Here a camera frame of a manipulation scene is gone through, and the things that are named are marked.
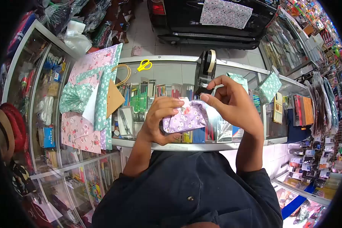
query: person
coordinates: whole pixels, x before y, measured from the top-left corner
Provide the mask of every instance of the person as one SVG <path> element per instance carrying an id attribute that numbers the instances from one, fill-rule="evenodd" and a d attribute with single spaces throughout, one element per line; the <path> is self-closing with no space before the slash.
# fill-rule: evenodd
<path id="1" fill-rule="evenodd" d="M 225 75 L 207 89 L 224 85 L 215 96 L 200 98 L 232 125 L 244 129 L 235 173 L 219 152 L 154 151 L 151 143 L 171 143 L 163 117 L 183 105 L 176 98 L 154 100 L 123 173 L 97 206 L 93 227 L 282 227 L 278 199 L 262 168 L 264 142 L 259 113 L 242 85 Z"/>

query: dark navy shirt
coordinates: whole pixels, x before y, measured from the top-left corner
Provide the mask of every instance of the dark navy shirt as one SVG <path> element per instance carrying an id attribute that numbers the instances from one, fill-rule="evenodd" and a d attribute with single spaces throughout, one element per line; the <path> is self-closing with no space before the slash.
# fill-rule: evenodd
<path id="1" fill-rule="evenodd" d="M 231 169 L 219 152 L 155 151 L 136 178 L 123 174 L 97 206 L 93 227 L 282 227 L 278 199 L 265 169 Z"/>

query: purple floral wrapping paper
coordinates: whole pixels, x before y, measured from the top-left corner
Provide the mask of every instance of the purple floral wrapping paper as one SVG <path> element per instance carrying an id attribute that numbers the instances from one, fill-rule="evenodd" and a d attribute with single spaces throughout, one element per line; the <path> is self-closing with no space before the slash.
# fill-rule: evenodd
<path id="1" fill-rule="evenodd" d="M 163 130 L 166 133 L 187 132 L 208 125 L 208 115 L 203 101 L 189 101 L 188 98 L 180 97 L 185 104 L 177 108 L 179 113 L 175 116 L 163 118 Z"/>
<path id="2" fill-rule="evenodd" d="M 252 15 L 252 11 L 252 8 L 234 2 L 205 0 L 200 23 L 244 29 Z"/>

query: yellow scissors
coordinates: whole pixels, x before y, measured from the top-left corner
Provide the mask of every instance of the yellow scissors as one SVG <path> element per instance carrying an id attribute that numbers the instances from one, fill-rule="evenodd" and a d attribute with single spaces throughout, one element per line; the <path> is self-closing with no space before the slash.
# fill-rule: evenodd
<path id="1" fill-rule="evenodd" d="M 137 68 L 137 71 L 149 70 L 151 67 L 152 67 L 152 63 L 151 63 L 148 59 L 144 59 L 144 60 L 141 61 L 141 64 L 140 64 L 139 67 Z"/>

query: car tail light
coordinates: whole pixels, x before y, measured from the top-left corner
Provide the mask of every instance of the car tail light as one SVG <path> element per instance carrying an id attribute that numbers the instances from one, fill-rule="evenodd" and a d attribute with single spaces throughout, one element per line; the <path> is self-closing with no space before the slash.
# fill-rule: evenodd
<path id="1" fill-rule="evenodd" d="M 278 6 L 278 10 L 276 10 L 275 15 L 272 17 L 271 21 L 265 26 L 265 28 L 270 27 L 270 25 L 274 22 L 274 20 L 278 17 L 280 13 L 280 5 Z"/>
<path id="2" fill-rule="evenodd" d="M 152 2 L 152 13 L 157 15 L 165 15 L 165 9 L 162 2 Z"/>

